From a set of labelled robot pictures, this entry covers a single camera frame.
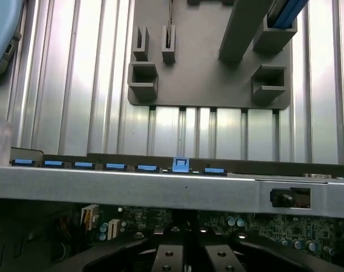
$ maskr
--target clear plastic part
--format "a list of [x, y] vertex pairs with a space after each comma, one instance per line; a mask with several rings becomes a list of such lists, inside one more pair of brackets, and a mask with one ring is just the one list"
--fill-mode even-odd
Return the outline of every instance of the clear plastic part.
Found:
[[8, 166], [11, 157], [12, 125], [0, 119], [0, 166]]

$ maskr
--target green circuit board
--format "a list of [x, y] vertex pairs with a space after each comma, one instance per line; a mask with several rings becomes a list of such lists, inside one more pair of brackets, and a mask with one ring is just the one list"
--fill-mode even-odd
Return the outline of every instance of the green circuit board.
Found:
[[[290, 247], [294, 247], [294, 243], [298, 241], [301, 248], [297, 250], [327, 261], [336, 253], [344, 254], [344, 219], [211, 211], [200, 211], [198, 217], [202, 226], [216, 227], [222, 234], [237, 230], [252, 231], [275, 240], [276, 243], [285, 241]], [[167, 226], [171, 221], [171, 212], [163, 209], [100, 205], [98, 227], [90, 233], [91, 240], [97, 240], [99, 226], [111, 219], [121, 220], [122, 232], [133, 229], [152, 230], [156, 226]], [[313, 244], [313, 248], [309, 249], [309, 244]]]

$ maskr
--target white connector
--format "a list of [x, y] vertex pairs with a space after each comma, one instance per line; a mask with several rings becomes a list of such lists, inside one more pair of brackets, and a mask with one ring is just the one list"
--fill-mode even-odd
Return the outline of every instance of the white connector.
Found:
[[109, 222], [108, 240], [114, 239], [119, 235], [121, 228], [121, 221], [119, 219], [113, 219]]
[[86, 230], [90, 231], [97, 226], [97, 220], [99, 219], [99, 205], [92, 204], [81, 209], [81, 220], [85, 224]]

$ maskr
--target corrugated metal panel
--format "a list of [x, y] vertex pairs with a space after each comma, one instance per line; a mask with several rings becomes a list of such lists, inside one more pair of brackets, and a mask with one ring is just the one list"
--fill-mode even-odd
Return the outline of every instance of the corrugated metal panel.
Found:
[[23, 43], [0, 79], [16, 146], [344, 164], [344, 0], [310, 0], [299, 15], [292, 103], [280, 112], [130, 105], [134, 1], [29, 1]]

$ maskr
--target capacitor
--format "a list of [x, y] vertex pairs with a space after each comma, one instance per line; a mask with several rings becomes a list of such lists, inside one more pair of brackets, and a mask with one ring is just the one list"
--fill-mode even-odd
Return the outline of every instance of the capacitor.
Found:
[[301, 241], [297, 240], [297, 239], [294, 239], [292, 242], [291, 242], [291, 245], [293, 248], [296, 248], [298, 250], [301, 250], [303, 245], [301, 244]]
[[335, 250], [334, 249], [332, 249], [330, 246], [325, 246], [324, 248], [324, 251], [327, 253], [327, 254], [329, 254], [329, 255], [331, 255], [331, 256], [334, 256], [335, 255]]
[[288, 245], [288, 241], [285, 240], [285, 238], [281, 238], [281, 239], [279, 240], [279, 243], [280, 243], [281, 245]]
[[233, 227], [233, 226], [236, 224], [235, 218], [229, 216], [229, 217], [227, 218], [227, 224], [228, 224], [230, 227]]
[[316, 244], [314, 244], [312, 241], [307, 241], [306, 243], [305, 243], [305, 247], [307, 248], [307, 249], [309, 249], [310, 251], [316, 251], [317, 250], [317, 246], [316, 246]]
[[100, 232], [103, 233], [103, 232], [106, 232], [108, 230], [108, 227], [109, 227], [109, 224], [108, 223], [103, 223], [101, 226], [100, 226]]
[[100, 241], [105, 241], [105, 240], [106, 240], [106, 234], [100, 233], [100, 234], [99, 234], [99, 240], [100, 240]]
[[245, 227], [245, 220], [242, 218], [237, 218], [237, 226], [240, 228]]

